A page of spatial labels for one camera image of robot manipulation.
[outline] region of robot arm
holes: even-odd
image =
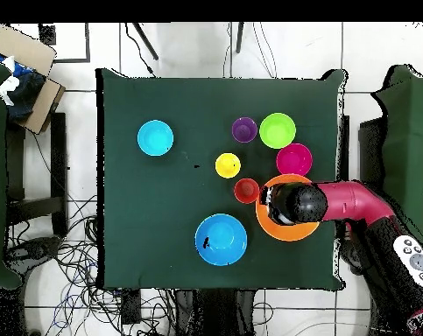
[[[395,329],[423,336],[423,247],[386,201],[350,181],[276,184],[261,190],[260,203],[279,225],[349,222],[362,246],[357,253],[380,312]]]

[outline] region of red bowl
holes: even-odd
[[[250,204],[259,195],[259,185],[250,178],[242,178],[235,185],[235,196],[239,202]]]

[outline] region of floor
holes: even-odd
[[[35,24],[13,24],[24,32],[37,36]],[[135,29],[129,33],[141,47],[141,53],[153,72],[160,77],[229,77],[229,56],[223,70],[225,51],[229,46],[228,23],[143,24],[160,59],[154,61]],[[242,78],[269,78],[263,64],[257,37],[264,55],[271,55],[262,36],[260,24],[246,23],[242,51],[233,53],[232,75]],[[273,51],[278,77],[319,79],[327,70],[343,68],[348,74],[345,87],[344,114],[350,116],[349,176],[358,178],[358,145],[356,131],[359,123],[382,115],[380,107],[370,96],[382,87],[390,66],[412,64],[423,74],[423,24],[412,23],[263,23],[264,33]],[[85,59],[84,24],[56,24],[57,59]],[[233,49],[236,48],[237,22],[233,24]],[[84,215],[96,210],[96,67],[113,68],[130,77],[150,76],[138,56],[136,45],[125,33],[124,24],[89,24],[89,62],[56,63],[49,77],[67,89],[59,112],[67,115],[68,192],[72,200],[83,205]],[[50,158],[50,132],[38,136],[46,158]],[[32,135],[25,140],[26,198],[35,199],[50,194],[50,174],[42,161]],[[69,214],[76,212],[69,202]],[[75,215],[72,222],[79,218]],[[24,237],[51,235],[48,217],[32,221]],[[81,228],[73,230],[68,239],[81,241]],[[362,278],[353,276],[340,261],[340,276],[344,290],[267,290],[267,311],[258,305],[254,310],[257,336],[365,336],[370,319],[370,295]],[[66,288],[67,279],[55,262],[36,268],[28,283],[25,305],[29,328],[43,333],[53,323],[54,311]],[[143,290],[143,298],[158,295],[155,290]],[[264,291],[255,302],[264,301]],[[148,303],[144,312],[152,310]],[[86,309],[74,309],[73,327],[83,324],[77,336],[120,336],[111,325],[87,317]],[[48,336],[60,329],[51,328]],[[72,336],[69,329],[59,336]]]

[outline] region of yellow bowl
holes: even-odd
[[[241,161],[233,153],[223,153],[215,161],[215,170],[223,178],[233,178],[241,170]]]

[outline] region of orange bowl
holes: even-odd
[[[291,183],[291,182],[300,182],[300,183],[311,183],[311,180],[308,178],[302,177],[301,175],[296,174],[283,174],[278,175],[275,178],[272,178],[267,183],[266,186],[273,186],[277,183]],[[257,198],[256,203],[257,210],[257,221],[263,228],[263,230],[271,235],[273,238],[276,238],[280,241],[298,241],[302,240],[305,237],[308,237],[317,227],[319,222],[312,223],[301,223],[294,226],[279,226],[277,223],[272,221],[269,218],[267,212],[267,206],[261,205],[259,203],[259,197]]]

